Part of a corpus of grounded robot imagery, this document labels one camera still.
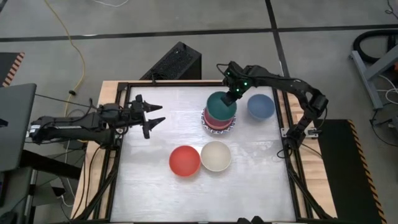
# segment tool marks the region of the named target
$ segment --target metal stand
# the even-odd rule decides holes
[[[351,57],[355,62],[359,74],[361,75],[362,81],[371,97],[374,109],[383,108],[383,103],[377,93],[377,89],[374,86],[373,80],[382,72],[386,71],[394,63],[398,61],[398,45],[393,49],[388,51],[383,57],[381,57],[376,63],[374,63],[369,68],[366,68],[364,62],[362,61],[359,53],[356,50],[351,52]]]
[[[78,167],[56,161],[34,152],[22,150],[21,167],[31,167],[35,170],[48,172],[57,176],[78,180],[80,178],[80,169]]]

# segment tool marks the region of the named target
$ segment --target table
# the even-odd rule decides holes
[[[105,104],[105,103],[114,103],[115,98],[116,98],[116,93],[118,89],[118,84],[121,82],[129,82],[129,83],[150,83],[151,81],[104,81],[101,92],[99,94],[99,99],[98,99],[98,104]],[[187,82],[186,80],[165,80],[165,81],[158,81],[158,82]],[[203,82],[202,80],[190,80],[190,82]],[[215,82],[219,83],[219,80],[206,80],[206,82]],[[121,102],[124,101],[126,93],[122,93],[121,96]],[[282,97],[282,92],[278,92],[279,96],[279,104],[280,104],[280,109],[282,112],[282,120],[284,123],[284,126],[288,126],[288,119],[287,119],[287,111],[290,109],[291,115],[293,118],[293,122],[296,123],[298,120],[301,118],[303,111],[300,108],[300,105],[294,97],[294,95],[287,95],[287,99],[290,103],[290,107],[288,110],[286,110],[284,106],[284,98]],[[306,139],[303,142],[304,144],[312,147],[316,151],[320,153],[320,148],[317,140],[312,140],[312,139]],[[87,151],[86,151],[86,157],[85,157],[85,163],[90,164],[91,160],[93,160],[92,168],[91,168],[91,177],[90,177],[90,189],[88,192],[86,192],[87,188],[87,183],[88,183],[88,171],[89,171],[89,166],[85,166],[84,169],[82,169],[82,173],[80,176],[80,181],[78,185],[78,189],[76,192],[76,200],[73,205],[73,210],[72,210],[72,216],[76,212],[81,196],[83,194],[83,200],[82,200],[82,205],[80,208],[77,210],[76,215],[79,215],[83,210],[84,210],[84,204],[86,202],[85,198],[88,194],[88,202],[91,201],[91,199],[94,197],[95,193],[97,193],[99,182],[100,182],[100,176],[101,176],[101,171],[103,167],[103,161],[104,161],[104,155],[105,151],[101,150],[98,151],[95,158],[93,158],[93,154],[95,150],[98,148],[97,143],[95,142],[89,142]],[[329,213],[331,216],[335,217],[336,216],[336,210],[335,206],[333,203],[333,199],[331,196],[330,188],[329,188],[329,183],[328,179],[326,176],[326,171],[325,167],[323,165],[322,159],[316,155],[314,152],[309,151],[305,146],[302,146],[300,148],[300,154],[301,154],[301,161],[303,164],[303,171],[305,174],[305,179],[307,181],[307,188],[308,190],[312,193],[316,201],[323,207],[323,209]],[[109,159],[109,166],[108,166],[108,172],[110,171],[111,165],[113,164],[113,155],[111,155],[111,158]],[[86,172],[86,179],[85,179],[85,188],[83,189],[83,172]],[[300,213],[301,217],[306,217],[305,214],[305,205],[304,205],[304,199],[299,191],[297,189],[297,195],[298,195],[298,204],[300,208]],[[106,214],[106,206],[107,206],[107,200],[109,197],[109,188],[103,195],[103,199],[101,201],[101,207],[99,211],[99,218],[104,218]]]

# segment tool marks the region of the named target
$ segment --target black metal frame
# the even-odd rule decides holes
[[[133,88],[133,87],[150,87],[150,86],[164,86],[164,87],[166,87],[166,86],[223,86],[223,84],[221,81],[220,82],[207,82],[206,80],[203,80],[202,82],[190,82],[189,80],[187,80],[186,82],[173,82],[172,80],[167,81],[167,82],[145,82],[145,83],[123,83],[123,82],[121,82],[118,85],[118,91],[117,91],[115,102],[120,103],[121,92],[125,90],[126,97],[124,99],[124,107],[126,107],[126,106],[128,106],[127,103],[129,101],[129,96],[131,94],[131,88]],[[279,123],[280,128],[283,128],[284,124],[283,124],[283,120],[282,120],[282,113],[280,110],[278,94],[275,89],[272,89],[272,93],[274,95],[274,102],[275,102],[278,123]],[[289,106],[289,102],[287,101],[287,95],[285,92],[283,92],[283,94],[284,94],[285,107]],[[289,125],[291,125],[291,123],[292,123],[291,114],[288,114],[288,117],[290,117]],[[287,150],[285,150],[284,153],[285,153],[287,163],[291,162],[290,157],[287,154]],[[100,182],[99,186],[101,186],[103,184],[103,182],[106,178],[106,171],[108,170],[109,159],[110,159],[110,152],[108,152],[108,153],[106,152],[105,157],[104,157],[104,162],[103,162],[103,170],[102,170],[101,178],[99,181]],[[116,151],[114,163],[116,163],[118,165],[119,159],[120,159],[120,151]],[[298,155],[296,155],[296,153],[295,153],[295,160],[296,160],[296,165],[298,167],[300,179],[305,183],[305,179],[303,179],[303,169],[302,169],[302,163],[300,160],[299,153],[298,153]],[[289,177],[289,185],[290,185],[290,193],[292,195],[295,218],[296,218],[296,220],[300,220],[301,215],[300,215],[300,208],[299,208],[299,200],[298,200],[294,181],[290,177]],[[106,215],[105,215],[105,220],[108,220],[108,221],[110,221],[110,218],[111,218],[115,186],[116,186],[116,178],[114,178],[114,180],[112,181],[112,183],[110,185],[111,188],[109,190],[109,198],[108,198],[108,204],[106,207]],[[100,206],[101,206],[101,202],[99,202],[97,204],[95,211],[94,211],[93,218],[99,218]]]

